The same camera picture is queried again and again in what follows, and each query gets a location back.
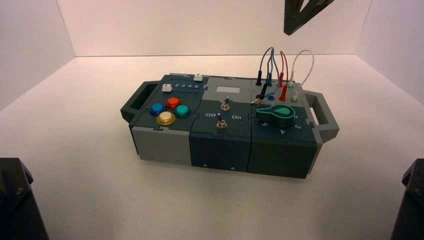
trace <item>black mount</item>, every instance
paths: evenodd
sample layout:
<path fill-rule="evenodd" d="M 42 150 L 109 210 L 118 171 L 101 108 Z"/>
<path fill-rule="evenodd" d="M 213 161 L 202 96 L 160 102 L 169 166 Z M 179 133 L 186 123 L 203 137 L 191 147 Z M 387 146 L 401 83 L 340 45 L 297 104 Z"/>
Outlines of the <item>black mount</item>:
<path fill-rule="evenodd" d="M 334 2 L 334 0 L 309 0 L 301 10 L 304 0 L 285 0 L 285 34 L 289 36 L 292 35 L 332 2 Z"/>

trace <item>white backdrop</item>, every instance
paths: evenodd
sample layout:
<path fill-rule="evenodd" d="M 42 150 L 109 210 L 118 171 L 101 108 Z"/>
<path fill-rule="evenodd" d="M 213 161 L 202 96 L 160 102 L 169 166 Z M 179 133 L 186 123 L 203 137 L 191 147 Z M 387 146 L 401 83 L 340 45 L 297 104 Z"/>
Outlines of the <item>white backdrop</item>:
<path fill-rule="evenodd" d="M 291 36 L 284 0 L 57 0 L 77 56 L 355 51 L 371 0 L 336 0 Z"/>
<path fill-rule="evenodd" d="M 0 0 L 0 110 L 73 58 L 55 0 Z"/>
<path fill-rule="evenodd" d="M 423 11 L 423 0 L 374 0 L 356 54 L 424 104 Z"/>

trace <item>handle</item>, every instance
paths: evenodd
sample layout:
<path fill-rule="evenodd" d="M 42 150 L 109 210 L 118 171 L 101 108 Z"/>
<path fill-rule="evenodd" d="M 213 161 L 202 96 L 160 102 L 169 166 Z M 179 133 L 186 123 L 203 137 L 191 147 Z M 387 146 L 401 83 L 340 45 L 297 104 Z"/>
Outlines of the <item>handle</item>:
<path fill-rule="evenodd" d="M 303 91 L 307 104 L 315 112 L 318 125 L 315 128 L 321 136 L 322 143 L 325 143 L 337 136 L 339 125 L 334 118 L 329 105 L 321 93 L 313 91 Z"/>
<path fill-rule="evenodd" d="M 140 109 L 142 109 L 143 104 L 160 82 L 161 81 L 145 81 L 141 84 L 120 109 L 120 113 L 125 121 L 130 123 L 136 115 L 141 113 Z"/>

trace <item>screw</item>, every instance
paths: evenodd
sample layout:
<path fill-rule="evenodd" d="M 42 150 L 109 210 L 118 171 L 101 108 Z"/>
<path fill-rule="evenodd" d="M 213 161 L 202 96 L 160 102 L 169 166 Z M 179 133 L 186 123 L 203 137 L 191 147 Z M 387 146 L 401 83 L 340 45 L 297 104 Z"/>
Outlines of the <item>screw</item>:
<path fill-rule="evenodd" d="M 16 195 L 20 195 L 21 193 L 23 193 L 24 192 L 24 188 L 22 188 L 22 187 L 18 187 L 18 188 L 16 188 L 16 192 L 15 192 L 15 194 Z"/>
<path fill-rule="evenodd" d="M 418 189 L 418 188 L 415 188 L 415 189 L 414 189 L 414 192 L 415 192 L 415 194 L 416 194 L 416 195 L 418 195 L 418 196 L 420 196 L 420 197 L 424 195 L 424 192 L 423 192 L 423 191 L 421 191 L 421 190 L 420 190 L 420 189 Z"/>

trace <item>round button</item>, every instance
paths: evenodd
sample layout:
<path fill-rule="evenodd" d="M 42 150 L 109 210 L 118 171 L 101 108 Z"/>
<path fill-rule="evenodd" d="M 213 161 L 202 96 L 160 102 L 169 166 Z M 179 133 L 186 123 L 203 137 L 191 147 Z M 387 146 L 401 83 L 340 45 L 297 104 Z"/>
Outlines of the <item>round button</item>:
<path fill-rule="evenodd" d="M 190 109 L 186 105 L 179 105 L 175 109 L 175 116 L 177 118 L 186 118 L 190 116 Z"/>
<path fill-rule="evenodd" d="M 166 107 L 169 109 L 176 109 L 179 105 L 181 105 L 181 100 L 178 97 L 170 97 L 166 101 Z"/>
<path fill-rule="evenodd" d="M 171 125 L 175 122 L 175 115 L 172 112 L 164 111 L 156 118 L 156 122 L 160 125 Z"/>
<path fill-rule="evenodd" d="M 148 112 L 153 116 L 157 116 L 165 110 L 165 106 L 162 103 L 155 103 L 151 106 Z"/>

